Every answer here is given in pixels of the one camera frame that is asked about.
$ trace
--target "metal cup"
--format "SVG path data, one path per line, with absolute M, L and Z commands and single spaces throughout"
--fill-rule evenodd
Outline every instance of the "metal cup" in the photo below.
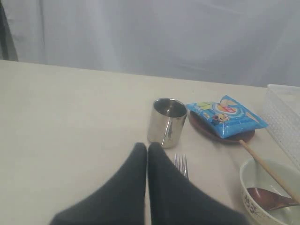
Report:
M 171 98 L 155 100 L 148 130 L 148 140 L 161 143 L 163 148 L 176 146 L 186 117 L 187 109 L 180 101 Z

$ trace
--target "white backdrop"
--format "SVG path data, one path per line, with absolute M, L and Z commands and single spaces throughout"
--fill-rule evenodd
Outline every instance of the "white backdrop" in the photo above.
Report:
M 300 86 L 299 0 L 2 0 L 19 61 Z

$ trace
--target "blue snack package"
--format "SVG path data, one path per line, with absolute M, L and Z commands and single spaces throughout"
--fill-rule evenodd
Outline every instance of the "blue snack package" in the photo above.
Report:
M 192 103 L 187 108 L 206 121 L 221 138 L 268 126 L 264 120 L 227 95 L 220 103 Z

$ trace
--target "white bowl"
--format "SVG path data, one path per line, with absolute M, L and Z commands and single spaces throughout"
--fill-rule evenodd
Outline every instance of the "white bowl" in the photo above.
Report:
M 264 159 L 289 187 L 300 195 L 300 172 L 289 166 Z M 253 159 L 245 162 L 240 168 L 241 195 L 248 213 L 262 225 L 299 225 L 300 206 L 286 207 L 278 210 L 263 210 L 249 195 L 247 188 L 264 188 L 289 197 L 276 181 Z

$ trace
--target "brown plate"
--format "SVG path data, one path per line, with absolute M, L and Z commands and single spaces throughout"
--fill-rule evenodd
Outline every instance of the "brown plate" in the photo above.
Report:
M 230 136 L 228 138 L 220 138 L 215 131 L 201 119 L 195 112 L 191 111 L 189 117 L 189 122 L 191 125 L 200 133 L 205 136 L 217 140 L 222 143 L 239 143 L 239 140 L 243 140 L 244 142 L 250 141 L 250 139 L 254 136 L 255 130 L 247 131 L 243 133 L 239 133 L 237 135 Z

